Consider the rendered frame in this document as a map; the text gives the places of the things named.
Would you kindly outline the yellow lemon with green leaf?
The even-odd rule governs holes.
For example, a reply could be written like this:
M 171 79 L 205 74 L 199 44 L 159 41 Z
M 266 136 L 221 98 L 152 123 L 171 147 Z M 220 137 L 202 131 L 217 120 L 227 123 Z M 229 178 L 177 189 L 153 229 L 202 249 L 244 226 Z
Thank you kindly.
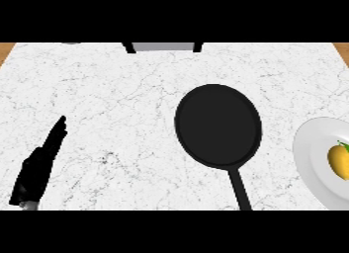
M 343 180 L 349 180 L 349 144 L 338 141 L 326 152 L 326 161 L 332 173 Z

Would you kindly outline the black frying pan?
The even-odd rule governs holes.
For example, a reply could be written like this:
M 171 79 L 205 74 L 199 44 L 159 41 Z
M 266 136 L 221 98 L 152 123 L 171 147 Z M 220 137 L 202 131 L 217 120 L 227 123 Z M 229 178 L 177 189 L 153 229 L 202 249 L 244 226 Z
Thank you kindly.
M 261 120 L 245 95 L 220 84 L 195 87 L 176 106 L 174 134 L 190 158 L 227 172 L 239 210 L 248 211 L 239 168 L 260 146 Z

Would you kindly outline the white plate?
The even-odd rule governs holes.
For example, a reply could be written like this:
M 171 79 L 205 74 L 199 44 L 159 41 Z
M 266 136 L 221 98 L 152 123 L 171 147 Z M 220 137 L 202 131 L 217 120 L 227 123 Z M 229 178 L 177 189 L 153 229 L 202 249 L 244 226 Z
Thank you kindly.
M 326 161 L 328 150 L 340 142 L 349 145 L 349 123 L 319 117 L 300 125 L 291 144 L 300 179 L 329 210 L 349 210 L 349 180 L 334 174 Z

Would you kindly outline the grey appliance with black frame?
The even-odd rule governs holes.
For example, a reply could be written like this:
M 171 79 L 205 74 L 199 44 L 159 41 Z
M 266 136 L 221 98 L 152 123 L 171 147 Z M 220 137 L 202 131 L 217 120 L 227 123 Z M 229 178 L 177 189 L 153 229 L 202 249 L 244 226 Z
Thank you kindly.
M 201 52 L 201 42 L 122 42 L 122 46 L 128 53 L 137 51 L 159 51 L 159 50 L 189 50 Z

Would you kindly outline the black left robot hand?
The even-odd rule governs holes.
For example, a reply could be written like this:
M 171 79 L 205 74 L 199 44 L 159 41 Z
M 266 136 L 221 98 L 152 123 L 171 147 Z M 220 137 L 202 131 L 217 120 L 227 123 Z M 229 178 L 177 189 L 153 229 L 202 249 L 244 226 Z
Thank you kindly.
M 44 144 L 34 149 L 22 162 L 9 199 L 10 206 L 19 207 L 19 203 L 26 201 L 40 203 L 65 135 L 65 116 L 60 116 L 48 132 Z

